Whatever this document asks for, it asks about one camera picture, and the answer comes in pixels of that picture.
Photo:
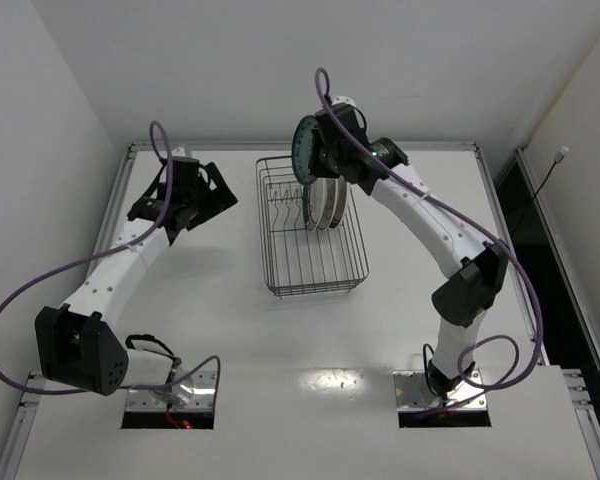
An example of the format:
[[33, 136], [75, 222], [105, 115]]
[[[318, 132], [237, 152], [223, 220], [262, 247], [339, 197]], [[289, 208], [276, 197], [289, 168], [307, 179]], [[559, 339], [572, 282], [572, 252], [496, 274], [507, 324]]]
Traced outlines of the white plate grey rim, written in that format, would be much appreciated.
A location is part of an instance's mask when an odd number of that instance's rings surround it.
[[309, 195], [309, 225], [324, 230], [331, 223], [336, 200], [337, 182], [334, 178], [318, 179], [311, 185]]

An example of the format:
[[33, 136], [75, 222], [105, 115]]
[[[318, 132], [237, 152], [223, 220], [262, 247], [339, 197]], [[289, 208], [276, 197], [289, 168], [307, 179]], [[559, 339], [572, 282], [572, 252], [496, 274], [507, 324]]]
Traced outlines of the blue floral green plate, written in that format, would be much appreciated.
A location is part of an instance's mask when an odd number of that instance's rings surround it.
[[310, 160], [314, 153], [314, 132], [317, 120], [313, 115], [303, 117], [294, 132], [291, 149], [291, 165], [296, 180], [303, 186], [311, 185], [316, 177], [310, 172]]

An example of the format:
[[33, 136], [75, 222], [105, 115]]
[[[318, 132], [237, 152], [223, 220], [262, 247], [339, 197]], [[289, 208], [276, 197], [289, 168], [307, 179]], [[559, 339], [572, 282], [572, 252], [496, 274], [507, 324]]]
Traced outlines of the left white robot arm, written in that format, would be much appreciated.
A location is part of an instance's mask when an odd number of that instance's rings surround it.
[[114, 244], [60, 307], [35, 319], [43, 376], [108, 396], [121, 387], [169, 391], [183, 373], [165, 348], [138, 349], [121, 340], [116, 324], [152, 263], [182, 231], [190, 231], [238, 202], [216, 164], [173, 160], [173, 174], [157, 175], [130, 208]]

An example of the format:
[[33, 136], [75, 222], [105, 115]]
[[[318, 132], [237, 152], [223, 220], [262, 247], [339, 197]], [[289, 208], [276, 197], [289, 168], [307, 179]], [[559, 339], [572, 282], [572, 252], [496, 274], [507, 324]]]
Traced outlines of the green red rimmed plate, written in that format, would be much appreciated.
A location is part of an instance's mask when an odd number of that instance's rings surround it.
[[315, 222], [311, 219], [311, 185], [304, 185], [302, 191], [302, 214], [304, 226], [307, 231], [315, 229]]
[[343, 177], [341, 177], [338, 179], [337, 187], [337, 200], [334, 204], [333, 215], [329, 224], [330, 229], [335, 229], [341, 224], [348, 207], [350, 191], [349, 183]]

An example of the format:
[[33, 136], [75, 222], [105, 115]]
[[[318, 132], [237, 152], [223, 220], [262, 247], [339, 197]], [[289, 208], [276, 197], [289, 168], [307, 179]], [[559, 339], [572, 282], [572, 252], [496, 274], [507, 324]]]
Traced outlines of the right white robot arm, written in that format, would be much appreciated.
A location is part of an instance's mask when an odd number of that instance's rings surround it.
[[432, 295], [440, 327], [426, 374], [432, 394], [444, 399], [475, 365], [470, 349], [502, 289], [508, 260], [483, 234], [435, 206], [408, 156], [393, 141], [369, 141], [354, 106], [338, 103], [331, 112], [320, 110], [313, 117], [310, 174], [340, 176], [359, 186], [415, 235], [446, 279]]

